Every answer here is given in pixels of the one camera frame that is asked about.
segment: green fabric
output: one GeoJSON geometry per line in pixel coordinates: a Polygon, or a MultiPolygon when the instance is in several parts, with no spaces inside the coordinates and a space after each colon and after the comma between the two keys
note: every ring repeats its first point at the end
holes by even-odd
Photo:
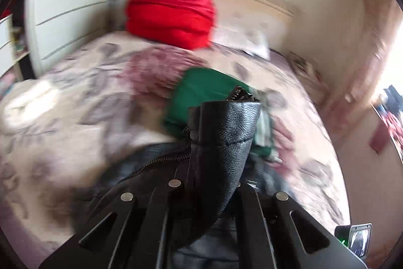
{"type": "MultiPolygon", "coordinates": [[[[259,99],[265,97],[264,92],[256,91],[247,84],[213,69],[188,69],[173,93],[164,119],[165,128],[171,135],[183,138],[183,130],[188,122],[188,108],[199,106],[203,102],[225,100],[236,86],[241,86],[259,99]]],[[[252,152],[264,158],[270,156],[273,146],[272,124],[268,110],[262,108],[251,148],[252,152]]]]}
{"type": "Polygon", "coordinates": [[[243,82],[209,68],[186,70],[181,82],[175,89],[164,124],[170,134],[183,138],[187,126],[188,108],[203,102],[222,101],[236,87],[241,86],[249,92],[243,82]]]}

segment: white drawer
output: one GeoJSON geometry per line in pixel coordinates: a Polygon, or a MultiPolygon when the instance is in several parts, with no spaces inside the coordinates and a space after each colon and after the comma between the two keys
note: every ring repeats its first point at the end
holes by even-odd
{"type": "Polygon", "coordinates": [[[13,65],[13,47],[9,42],[0,49],[0,76],[5,74],[13,65]]]}
{"type": "Polygon", "coordinates": [[[0,47],[3,47],[11,40],[11,15],[0,21],[0,47]]]}

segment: red pillow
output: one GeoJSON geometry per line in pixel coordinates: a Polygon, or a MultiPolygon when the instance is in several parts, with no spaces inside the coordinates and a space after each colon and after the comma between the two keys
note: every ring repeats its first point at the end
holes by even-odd
{"type": "Polygon", "coordinates": [[[129,0],[126,29],[185,49],[206,47],[214,25],[212,0],[129,0]]]}

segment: zipper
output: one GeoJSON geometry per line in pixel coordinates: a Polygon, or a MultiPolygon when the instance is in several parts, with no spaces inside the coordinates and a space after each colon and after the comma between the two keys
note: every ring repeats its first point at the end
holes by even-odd
{"type": "Polygon", "coordinates": [[[258,102],[259,100],[255,98],[252,94],[249,94],[241,86],[236,86],[226,98],[227,101],[249,101],[258,102]]]}
{"type": "MultiPolygon", "coordinates": [[[[249,94],[245,89],[243,89],[241,86],[236,86],[231,93],[227,97],[227,101],[238,101],[238,100],[249,100],[249,101],[255,101],[258,102],[253,95],[249,94]]],[[[183,130],[183,133],[190,137],[190,129],[189,126],[186,126],[185,129],[183,130]]],[[[159,158],[156,158],[150,162],[148,162],[145,166],[143,166],[141,169],[137,170],[136,172],[133,172],[129,176],[123,178],[120,182],[123,182],[127,179],[133,178],[134,176],[137,176],[147,168],[150,168],[153,164],[160,164],[160,163],[174,163],[174,162],[181,162],[183,160],[190,160],[190,152],[180,155],[180,156],[161,156],[159,158]]]]}
{"type": "Polygon", "coordinates": [[[136,172],[133,172],[132,174],[129,174],[129,176],[123,178],[120,182],[123,182],[127,179],[133,178],[134,176],[137,176],[153,164],[160,164],[160,163],[174,163],[174,162],[181,162],[183,160],[190,159],[190,152],[180,155],[180,156],[161,156],[159,158],[156,158],[150,162],[148,162],[145,166],[143,166],[141,169],[137,170],[136,172]]]}

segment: rivet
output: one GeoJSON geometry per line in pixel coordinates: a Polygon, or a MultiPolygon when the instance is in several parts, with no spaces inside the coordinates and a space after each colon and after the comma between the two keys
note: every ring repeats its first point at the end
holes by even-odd
{"type": "Polygon", "coordinates": [[[168,186],[172,188],[178,188],[181,184],[181,181],[178,179],[172,179],[168,182],[168,186]]]}
{"type": "Polygon", "coordinates": [[[276,194],[276,199],[279,201],[287,201],[288,200],[288,194],[285,192],[278,192],[276,194]]]}
{"type": "Polygon", "coordinates": [[[134,195],[131,192],[126,192],[126,193],[123,193],[122,195],[120,195],[120,199],[123,202],[129,202],[133,199],[133,197],[134,197],[134,195]]]}

